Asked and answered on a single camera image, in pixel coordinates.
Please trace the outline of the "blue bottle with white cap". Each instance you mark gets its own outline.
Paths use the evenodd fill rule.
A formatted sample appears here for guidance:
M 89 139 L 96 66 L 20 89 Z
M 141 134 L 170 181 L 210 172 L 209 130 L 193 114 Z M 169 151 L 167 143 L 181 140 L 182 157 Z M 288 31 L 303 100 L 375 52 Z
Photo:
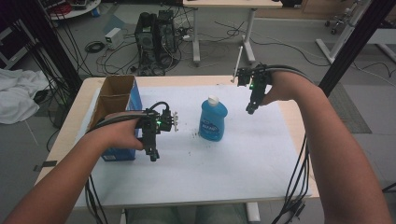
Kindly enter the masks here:
M 228 109 L 215 95 L 209 95 L 202 102 L 201 108 L 199 134 L 206 140 L 220 141 L 224 135 L 225 118 L 228 115 Z

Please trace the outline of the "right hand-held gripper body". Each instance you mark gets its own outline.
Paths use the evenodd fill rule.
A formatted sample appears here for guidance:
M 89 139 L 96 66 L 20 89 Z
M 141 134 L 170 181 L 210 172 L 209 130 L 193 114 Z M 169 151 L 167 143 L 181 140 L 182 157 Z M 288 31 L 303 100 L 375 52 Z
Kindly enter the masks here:
M 265 93 L 266 86 L 270 81 L 267 67 L 264 64 L 259 64 L 254 68 L 240 67 L 239 64 L 243 49 L 243 46 L 239 47 L 232 83 L 235 83 L 237 86 L 249 86 L 252 92 Z

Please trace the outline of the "grey tape strip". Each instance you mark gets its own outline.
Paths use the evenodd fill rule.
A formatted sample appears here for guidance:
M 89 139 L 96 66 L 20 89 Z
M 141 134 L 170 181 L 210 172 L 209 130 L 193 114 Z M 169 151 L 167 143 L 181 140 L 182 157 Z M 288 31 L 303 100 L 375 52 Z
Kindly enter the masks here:
M 37 164 L 33 171 L 34 172 L 41 172 L 43 169 L 47 169 L 47 168 L 54 168 L 57 165 L 57 161 L 43 161 L 41 164 Z

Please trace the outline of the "grey floor mat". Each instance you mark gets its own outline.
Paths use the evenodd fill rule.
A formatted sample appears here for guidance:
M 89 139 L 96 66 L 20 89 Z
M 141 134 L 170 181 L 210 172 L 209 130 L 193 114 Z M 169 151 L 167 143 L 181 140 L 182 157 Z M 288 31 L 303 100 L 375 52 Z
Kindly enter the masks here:
M 372 132 L 341 83 L 335 85 L 330 93 L 329 100 L 341 121 L 344 122 L 351 133 Z

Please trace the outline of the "white-legged wooden desk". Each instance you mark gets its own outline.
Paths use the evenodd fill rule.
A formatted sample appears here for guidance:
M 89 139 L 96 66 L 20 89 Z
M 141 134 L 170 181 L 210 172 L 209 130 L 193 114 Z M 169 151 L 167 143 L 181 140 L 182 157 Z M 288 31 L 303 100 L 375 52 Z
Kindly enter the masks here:
M 192 61 L 198 66 L 201 62 L 200 41 L 198 35 L 198 9 L 201 7 L 235 7 L 246 8 L 247 15 L 247 30 L 246 34 L 242 36 L 241 47 L 247 55 L 249 63 L 255 63 L 253 49 L 250 44 L 250 36 L 254 24 L 255 13 L 259 8 L 272 9 L 282 8 L 283 4 L 280 0 L 182 0 L 184 7 L 191 7 L 193 9 L 193 40 L 192 40 Z

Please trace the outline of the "person's left hand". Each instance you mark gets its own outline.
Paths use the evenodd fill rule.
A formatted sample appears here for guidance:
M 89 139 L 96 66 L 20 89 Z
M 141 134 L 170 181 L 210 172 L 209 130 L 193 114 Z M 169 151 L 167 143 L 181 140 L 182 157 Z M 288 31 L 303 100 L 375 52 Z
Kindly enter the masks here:
M 128 119 L 100 128 L 100 139 L 104 141 L 105 149 L 115 147 L 142 150 L 143 143 L 135 136 L 138 121 L 139 119 Z

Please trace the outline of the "small white device box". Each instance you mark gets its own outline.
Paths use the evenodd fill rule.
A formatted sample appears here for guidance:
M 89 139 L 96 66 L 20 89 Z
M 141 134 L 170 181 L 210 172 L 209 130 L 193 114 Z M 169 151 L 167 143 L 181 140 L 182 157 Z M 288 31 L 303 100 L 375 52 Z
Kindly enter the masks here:
M 110 49 L 116 49 L 124 41 L 124 37 L 121 28 L 113 28 L 110 32 L 105 35 L 107 46 Z

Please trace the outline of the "white table leg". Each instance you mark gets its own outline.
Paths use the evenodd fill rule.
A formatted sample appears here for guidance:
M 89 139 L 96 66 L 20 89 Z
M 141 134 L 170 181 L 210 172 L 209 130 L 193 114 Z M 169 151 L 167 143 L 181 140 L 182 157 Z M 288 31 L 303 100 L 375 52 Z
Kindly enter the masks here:
M 247 221 L 249 224 L 260 224 L 261 216 L 257 203 L 246 203 Z

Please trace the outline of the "white cloth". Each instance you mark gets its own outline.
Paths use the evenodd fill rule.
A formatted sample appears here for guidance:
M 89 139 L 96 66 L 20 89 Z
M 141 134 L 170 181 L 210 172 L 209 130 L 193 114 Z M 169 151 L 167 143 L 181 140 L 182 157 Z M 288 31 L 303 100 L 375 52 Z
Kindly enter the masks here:
M 0 68 L 0 123 L 14 124 L 35 114 L 35 95 L 49 87 L 42 71 Z

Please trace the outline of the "black metal frame post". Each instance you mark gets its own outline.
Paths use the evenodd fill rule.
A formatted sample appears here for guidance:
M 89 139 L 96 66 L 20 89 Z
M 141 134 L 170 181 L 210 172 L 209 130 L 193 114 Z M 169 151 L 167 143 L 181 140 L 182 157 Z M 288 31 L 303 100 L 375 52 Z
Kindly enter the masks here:
M 20 19 L 29 33 L 38 39 L 60 72 L 67 89 L 77 94 L 82 79 L 64 51 L 61 42 L 50 25 L 51 19 L 38 0 L 0 0 L 0 12 Z
M 334 62 L 328 69 L 324 78 L 318 86 L 327 97 L 344 75 L 348 67 L 354 62 L 363 47 L 373 36 L 380 23 L 388 16 L 396 6 L 396 0 L 373 0 L 362 15 L 349 38 L 340 52 L 335 57 Z

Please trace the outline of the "blue cardboard box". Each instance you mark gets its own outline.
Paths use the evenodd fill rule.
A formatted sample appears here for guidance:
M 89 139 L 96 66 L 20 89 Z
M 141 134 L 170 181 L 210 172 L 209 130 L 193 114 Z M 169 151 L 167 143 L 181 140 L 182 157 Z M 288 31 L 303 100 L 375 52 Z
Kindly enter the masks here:
M 109 114 L 142 109 L 137 82 L 132 75 L 106 77 L 93 101 L 94 108 L 88 131 Z

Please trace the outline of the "person's right hand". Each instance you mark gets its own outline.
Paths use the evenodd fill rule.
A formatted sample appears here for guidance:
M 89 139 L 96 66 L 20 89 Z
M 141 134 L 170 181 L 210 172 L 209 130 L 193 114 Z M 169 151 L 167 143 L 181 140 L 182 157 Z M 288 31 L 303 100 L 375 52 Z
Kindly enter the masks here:
M 264 96 L 262 105 L 269 105 L 275 101 L 294 100 L 299 91 L 299 85 L 304 78 L 291 72 L 274 72 L 272 74 L 272 88 Z

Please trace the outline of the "white metal stand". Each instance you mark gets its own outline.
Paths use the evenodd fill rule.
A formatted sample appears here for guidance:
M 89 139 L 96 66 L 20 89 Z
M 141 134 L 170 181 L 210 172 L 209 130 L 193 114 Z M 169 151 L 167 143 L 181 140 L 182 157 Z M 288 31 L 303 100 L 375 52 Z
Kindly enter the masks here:
M 317 45 L 326 56 L 329 63 L 334 62 L 336 56 L 350 38 L 371 2 L 372 0 L 354 0 L 352 6 L 347 8 L 341 17 L 337 17 L 337 23 L 332 28 L 332 32 L 334 34 L 336 33 L 338 24 L 344 24 L 345 28 L 331 49 L 328 49 L 321 39 L 316 40 Z M 372 37 L 368 40 L 368 44 L 377 45 L 391 60 L 396 63 L 396 52 L 389 48 L 389 45 L 396 45 L 396 27 L 377 28 Z

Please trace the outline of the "round white table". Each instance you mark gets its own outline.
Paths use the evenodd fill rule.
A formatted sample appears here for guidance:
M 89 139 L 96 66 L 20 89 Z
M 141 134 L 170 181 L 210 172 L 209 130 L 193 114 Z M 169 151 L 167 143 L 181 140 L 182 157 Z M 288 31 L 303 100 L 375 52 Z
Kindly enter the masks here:
M 102 0 L 63 0 L 62 3 L 50 6 L 48 13 L 53 21 L 71 19 L 87 13 L 99 17 L 101 3 Z

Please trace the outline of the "black computer tower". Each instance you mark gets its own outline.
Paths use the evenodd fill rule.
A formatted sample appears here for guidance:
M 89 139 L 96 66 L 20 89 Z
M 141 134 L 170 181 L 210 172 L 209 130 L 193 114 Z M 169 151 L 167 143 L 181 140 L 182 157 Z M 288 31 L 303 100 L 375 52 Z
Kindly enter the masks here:
M 142 12 L 134 31 L 138 49 L 137 74 L 141 77 L 164 76 L 178 59 L 174 11 L 160 10 L 157 14 Z

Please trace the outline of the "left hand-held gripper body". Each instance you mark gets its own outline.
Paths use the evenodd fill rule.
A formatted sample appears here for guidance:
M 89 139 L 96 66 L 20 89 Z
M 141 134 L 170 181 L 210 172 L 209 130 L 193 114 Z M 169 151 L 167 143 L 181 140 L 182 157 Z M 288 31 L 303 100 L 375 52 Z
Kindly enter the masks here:
M 143 149 L 156 148 L 156 135 L 161 132 L 170 132 L 175 129 L 177 132 L 178 113 L 164 109 L 159 113 L 153 109 L 148 109 L 143 113 L 143 117 L 137 122 L 136 128 L 142 131 L 141 142 Z

